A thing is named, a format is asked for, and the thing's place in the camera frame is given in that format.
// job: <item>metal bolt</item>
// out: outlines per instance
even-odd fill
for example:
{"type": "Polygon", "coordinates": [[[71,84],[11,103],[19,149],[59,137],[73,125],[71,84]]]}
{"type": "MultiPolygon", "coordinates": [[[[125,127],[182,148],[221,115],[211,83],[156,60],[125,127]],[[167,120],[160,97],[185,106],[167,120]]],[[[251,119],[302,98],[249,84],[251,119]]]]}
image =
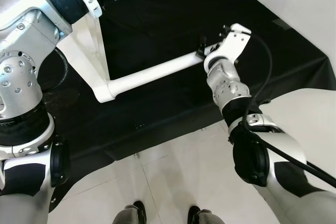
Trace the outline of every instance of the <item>metal bolt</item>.
{"type": "Polygon", "coordinates": [[[20,23],[20,24],[17,25],[17,29],[19,29],[19,30],[23,30],[25,28],[26,28],[25,25],[22,24],[22,23],[20,23]]]}
{"type": "Polygon", "coordinates": [[[5,70],[6,73],[10,73],[12,71],[12,69],[10,67],[5,67],[4,70],[5,70]]]}

